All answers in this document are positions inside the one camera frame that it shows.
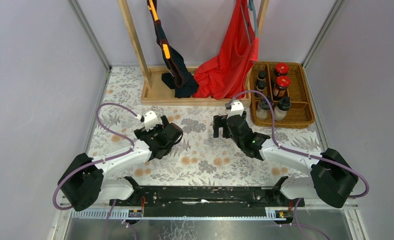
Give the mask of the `small dark bottle front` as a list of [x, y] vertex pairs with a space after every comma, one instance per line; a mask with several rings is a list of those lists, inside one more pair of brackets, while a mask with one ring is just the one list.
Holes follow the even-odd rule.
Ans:
[[290, 108], [290, 98], [288, 96], [284, 96], [278, 101], [277, 105], [274, 108], [274, 120], [276, 122], [282, 121], [286, 117]]

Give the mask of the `small black cap spice bottle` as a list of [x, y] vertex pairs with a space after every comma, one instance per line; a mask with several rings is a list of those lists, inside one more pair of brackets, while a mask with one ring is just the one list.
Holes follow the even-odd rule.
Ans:
[[261, 70], [258, 72], [257, 81], [265, 82], [267, 77], [267, 72], [265, 70]]

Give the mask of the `red lid sauce jar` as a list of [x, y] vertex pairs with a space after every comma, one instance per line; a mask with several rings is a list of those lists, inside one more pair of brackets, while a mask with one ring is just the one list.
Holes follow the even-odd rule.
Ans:
[[276, 77], [286, 76], [290, 71], [290, 67], [284, 62], [278, 62], [274, 67], [274, 74]]

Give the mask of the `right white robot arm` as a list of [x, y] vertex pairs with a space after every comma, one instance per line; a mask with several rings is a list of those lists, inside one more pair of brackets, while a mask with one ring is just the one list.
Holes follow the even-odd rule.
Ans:
[[247, 156], [260, 161], [272, 161], [304, 173], [305, 177], [288, 177], [279, 191], [288, 199], [315, 198], [334, 208], [342, 208], [359, 181], [356, 172], [335, 149], [324, 152], [304, 152], [301, 148], [275, 143], [266, 134], [254, 132], [244, 117], [215, 115], [213, 136], [232, 139]]

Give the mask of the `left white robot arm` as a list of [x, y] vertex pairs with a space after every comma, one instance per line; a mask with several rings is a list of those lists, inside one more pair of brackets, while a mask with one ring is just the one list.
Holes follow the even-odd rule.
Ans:
[[144, 126], [134, 130], [136, 142], [112, 153], [89, 157], [86, 153], [77, 155], [57, 183], [53, 194], [53, 205], [58, 205], [57, 195], [62, 192], [70, 203], [70, 208], [83, 211], [95, 202], [126, 200], [135, 191], [133, 184], [126, 178], [114, 179], [113, 176], [125, 169], [162, 159], [183, 137], [183, 130], [166, 116], [156, 117], [153, 112], [141, 118]]

